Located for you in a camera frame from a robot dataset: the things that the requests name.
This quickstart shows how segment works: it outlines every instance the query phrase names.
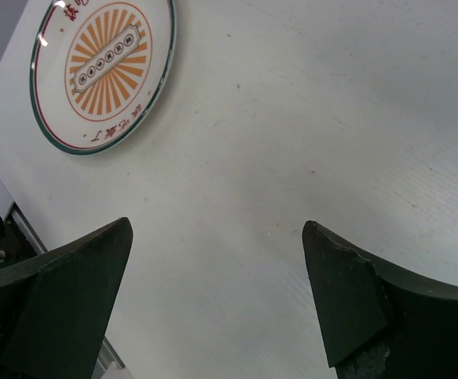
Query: plate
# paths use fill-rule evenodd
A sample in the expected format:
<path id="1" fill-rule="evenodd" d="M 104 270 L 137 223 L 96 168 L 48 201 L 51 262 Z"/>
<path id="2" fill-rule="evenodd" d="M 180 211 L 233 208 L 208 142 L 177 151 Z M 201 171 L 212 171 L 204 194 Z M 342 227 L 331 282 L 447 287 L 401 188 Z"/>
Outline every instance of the plate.
<path id="1" fill-rule="evenodd" d="M 175 50 L 174 0 L 58 0 L 36 37 L 31 102 L 64 152 L 102 152 L 129 136 L 159 96 Z"/>

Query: chinese character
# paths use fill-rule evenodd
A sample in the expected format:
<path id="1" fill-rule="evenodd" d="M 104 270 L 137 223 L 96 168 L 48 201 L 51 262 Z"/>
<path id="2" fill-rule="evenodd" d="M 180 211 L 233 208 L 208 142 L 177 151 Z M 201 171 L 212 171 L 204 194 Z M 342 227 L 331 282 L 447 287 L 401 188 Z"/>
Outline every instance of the chinese character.
<path id="1" fill-rule="evenodd" d="M 71 21 L 75 21 L 77 19 L 77 13 L 78 13 L 78 10 L 74 9 L 71 6 L 71 4 L 68 4 L 66 6 L 66 9 L 64 9 L 64 14 L 66 15 L 66 17 L 69 17 Z"/>
<path id="2" fill-rule="evenodd" d="M 137 117 L 138 113 L 141 111 L 141 104 L 136 105 L 136 109 L 133 111 L 132 115 L 134 118 Z"/>
<path id="3" fill-rule="evenodd" d="M 113 137 L 113 135 L 117 133 L 117 126 L 112 126 L 110 129 L 106 129 L 106 136 L 104 136 L 104 139 L 106 140 L 107 138 Z"/>
<path id="4" fill-rule="evenodd" d="M 99 135 L 102 133 L 102 131 L 100 130 L 99 132 L 97 132 L 96 134 L 96 138 L 94 138 L 93 140 L 90 140 L 91 142 L 96 142 L 96 141 L 99 141 Z"/>
<path id="5" fill-rule="evenodd" d="M 120 123 L 118 124 L 118 126 L 120 126 L 119 130 L 124 130 L 128 124 L 129 124 L 129 120 L 120 121 Z"/>

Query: orange sunburst design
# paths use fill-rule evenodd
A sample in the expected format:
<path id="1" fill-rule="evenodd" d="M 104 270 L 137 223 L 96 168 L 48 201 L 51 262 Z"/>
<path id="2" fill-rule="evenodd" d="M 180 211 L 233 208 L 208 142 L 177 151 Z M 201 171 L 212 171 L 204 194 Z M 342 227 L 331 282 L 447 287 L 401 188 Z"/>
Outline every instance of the orange sunburst design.
<path id="1" fill-rule="evenodd" d="M 65 74 L 69 103 L 89 121 L 115 117 L 140 91 L 151 58 L 152 32 L 138 8 L 122 2 L 99 8 L 69 49 Z"/>

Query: table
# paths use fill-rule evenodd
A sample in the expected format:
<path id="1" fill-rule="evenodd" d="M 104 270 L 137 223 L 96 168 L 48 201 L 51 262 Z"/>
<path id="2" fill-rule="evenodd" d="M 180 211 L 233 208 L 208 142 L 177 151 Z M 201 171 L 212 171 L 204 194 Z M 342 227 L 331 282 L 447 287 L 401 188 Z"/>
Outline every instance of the table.
<path id="1" fill-rule="evenodd" d="M 137 379 L 336 377 L 306 220 L 458 285 L 458 2 L 178 1 L 160 101 L 88 157 L 32 114 L 46 8 L 0 63 L 0 178 L 48 248 L 130 218 L 107 336 Z"/>

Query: round plate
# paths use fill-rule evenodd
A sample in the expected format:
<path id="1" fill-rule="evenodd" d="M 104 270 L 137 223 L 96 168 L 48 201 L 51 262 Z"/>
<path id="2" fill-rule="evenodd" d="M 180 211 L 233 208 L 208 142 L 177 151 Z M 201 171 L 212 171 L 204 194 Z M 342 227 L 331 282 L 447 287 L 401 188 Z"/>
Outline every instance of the round plate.
<path id="1" fill-rule="evenodd" d="M 58 0 L 32 51 L 32 109 L 64 152 L 102 152 L 152 108 L 175 49 L 174 0 Z"/>

